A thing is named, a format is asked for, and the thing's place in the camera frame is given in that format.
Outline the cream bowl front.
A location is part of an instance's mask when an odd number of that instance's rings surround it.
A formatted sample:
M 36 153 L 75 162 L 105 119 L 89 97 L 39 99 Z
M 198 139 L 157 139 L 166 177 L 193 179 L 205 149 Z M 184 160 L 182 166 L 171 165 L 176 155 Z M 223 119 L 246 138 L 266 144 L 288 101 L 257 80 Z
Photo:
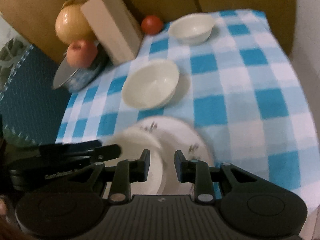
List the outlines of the cream bowl front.
M 131 184 L 131 194 L 157 195 L 164 189 L 165 174 L 163 161 L 161 159 L 162 147 L 158 139 L 151 133 L 138 128 L 130 127 L 107 139 L 103 145 L 117 144 L 121 148 L 119 158 L 105 162 L 105 166 L 116 166 L 122 160 L 137 160 L 144 149 L 150 151 L 150 166 L 148 177 L 145 182 L 134 182 Z

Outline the cream bowl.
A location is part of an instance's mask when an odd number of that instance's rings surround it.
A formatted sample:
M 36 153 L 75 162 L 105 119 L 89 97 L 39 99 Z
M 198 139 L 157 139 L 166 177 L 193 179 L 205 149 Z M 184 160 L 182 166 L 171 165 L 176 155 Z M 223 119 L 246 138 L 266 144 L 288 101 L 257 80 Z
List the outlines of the cream bowl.
M 162 147 L 158 139 L 151 133 L 138 128 L 130 127 L 107 139 L 103 145 L 117 144 L 121 148 L 119 158 L 105 162 L 105 166 L 116 166 L 122 160 L 137 160 L 144 149 L 150 151 L 150 166 L 148 177 L 145 182 L 134 182 L 131 184 L 131 194 L 157 195 L 164 189 L 165 174 L 163 161 L 161 159 Z
M 173 61 L 151 60 L 127 77 L 121 96 L 129 107 L 135 109 L 162 107 L 174 96 L 179 78 L 180 71 Z
M 215 20 L 211 15 L 194 13 L 172 22 L 168 32 L 178 43 L 193 46 L 208 40 L 214 25 Z

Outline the cream plate colourful floral rim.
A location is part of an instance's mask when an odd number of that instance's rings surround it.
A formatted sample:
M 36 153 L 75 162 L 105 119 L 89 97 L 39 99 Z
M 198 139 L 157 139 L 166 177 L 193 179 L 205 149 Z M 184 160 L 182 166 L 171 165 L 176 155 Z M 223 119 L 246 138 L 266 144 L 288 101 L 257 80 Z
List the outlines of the cream plate colourful floral rim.
M 178 181 L 174 153 L 176 150 L 180 150 L 188 160 L 201 160 L 205 161 L 209 166 L 214 166 L 212 151 L 199 133 L 180 119 L 160 115 L 140 120 L 134 126 L 154 136 L 162 147 L 160 156 L 163 161 L 163 179 L 157 194 L 192 195 L 194 185 Z

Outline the teal foam mat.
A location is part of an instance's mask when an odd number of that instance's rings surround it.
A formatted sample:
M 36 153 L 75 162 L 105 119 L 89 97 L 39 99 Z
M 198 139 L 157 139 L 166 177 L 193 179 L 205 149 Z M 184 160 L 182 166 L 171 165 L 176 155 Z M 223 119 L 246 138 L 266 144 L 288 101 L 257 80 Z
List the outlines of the teal foam mat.
M 1 91 L 3 137 L 15 146 L 52 144 L 71 97 L 52 88 L 58 64 L 35 45 L 13 67 Z

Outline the blue white checkered tablecloth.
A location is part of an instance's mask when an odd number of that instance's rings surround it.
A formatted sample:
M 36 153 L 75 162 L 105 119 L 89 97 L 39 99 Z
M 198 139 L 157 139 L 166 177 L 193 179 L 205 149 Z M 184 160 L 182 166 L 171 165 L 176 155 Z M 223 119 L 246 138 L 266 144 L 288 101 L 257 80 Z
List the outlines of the blue white checkered tablecloth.
M 167 30 L 144 38 L 134 61 L 110 67 L 74 93 L 57 142 L 105 139 L 152 115 L 194 126 L 216 164 L 230 162 L 319 206 L 319 149 L 312 114 L 289 59 L 255 10 L 213 13 L 208 41 L 183 46 Z M 152 59 L 179 67 L 187 89 L 169 105 L 139 111 L 121 98 L 126 78 Z

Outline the steel pot with lid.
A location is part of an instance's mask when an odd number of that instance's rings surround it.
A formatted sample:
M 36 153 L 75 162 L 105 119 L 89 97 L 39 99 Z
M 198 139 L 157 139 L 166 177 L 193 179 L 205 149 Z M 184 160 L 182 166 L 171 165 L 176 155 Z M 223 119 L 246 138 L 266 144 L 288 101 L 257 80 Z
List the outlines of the steel pot with lid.
M 106 51 L 100 44 L 98 54 L 89 68 L 71 67 L 65 57 L 56 71 L 52 89 L 65 88 L 70 93 L 78 92 L 89 85 L 105 69 L 109 61 Z

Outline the red apple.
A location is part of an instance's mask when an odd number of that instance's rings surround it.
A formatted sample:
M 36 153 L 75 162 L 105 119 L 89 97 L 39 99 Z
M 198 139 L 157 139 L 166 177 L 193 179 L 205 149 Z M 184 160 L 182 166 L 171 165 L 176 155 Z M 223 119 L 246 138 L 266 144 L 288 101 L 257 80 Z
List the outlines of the red apple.
M 88 68 L 97 57 L 98 48 L 89 40 L 72 42 L 67 49 L 67 63 L 74 68 Z

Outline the wooden knife block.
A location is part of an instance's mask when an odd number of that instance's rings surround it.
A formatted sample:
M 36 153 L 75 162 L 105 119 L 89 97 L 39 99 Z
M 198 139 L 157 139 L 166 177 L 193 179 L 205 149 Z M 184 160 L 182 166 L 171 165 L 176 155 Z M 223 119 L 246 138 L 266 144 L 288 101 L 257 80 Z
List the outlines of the wooden knife block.
M 89 0 L 80 10 L 113 64 L 137 57 L 144 34 L 123 0 Z

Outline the yellow pomelo in net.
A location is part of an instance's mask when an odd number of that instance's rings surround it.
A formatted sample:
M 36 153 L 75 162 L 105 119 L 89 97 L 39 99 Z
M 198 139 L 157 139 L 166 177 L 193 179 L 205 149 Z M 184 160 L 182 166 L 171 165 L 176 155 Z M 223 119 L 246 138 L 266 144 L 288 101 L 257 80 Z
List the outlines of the yellow pomelo in net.
M 70 45 L 77 40 L 95 41 L 97 38 L 81 12 L 82 4 L 67 0 L 55 21 L 55 32 L 60 41 Z

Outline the red tomato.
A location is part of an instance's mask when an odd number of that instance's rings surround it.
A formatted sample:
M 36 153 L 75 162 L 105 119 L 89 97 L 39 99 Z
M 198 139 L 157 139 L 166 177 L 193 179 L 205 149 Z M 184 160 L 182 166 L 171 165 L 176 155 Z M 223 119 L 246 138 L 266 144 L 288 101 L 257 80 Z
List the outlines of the red tomato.
M 144 34 L 156 35 L 162 31 L 164 23 L 159 17 L 148 15 L 144 17 L 140 26 Z

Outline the wooden cabinet doors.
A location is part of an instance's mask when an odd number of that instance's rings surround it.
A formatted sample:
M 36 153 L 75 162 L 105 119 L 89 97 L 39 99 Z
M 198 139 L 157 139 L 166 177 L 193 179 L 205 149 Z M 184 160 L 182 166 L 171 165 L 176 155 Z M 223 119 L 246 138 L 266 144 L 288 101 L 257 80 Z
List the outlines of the wooden cabinet doors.
M 55 62 L 60 62 L 66 45 L 55 33 L 55 20 L 67 0 L 1 0 L 1 15 L 27 41 L 35 44 Z M 141 21 L 156 15 L 173 21 L 193 12 L 231 9 L 263 11 L 279 44 L 289 54 L 293 46 L 296 0 L 124 0 Z

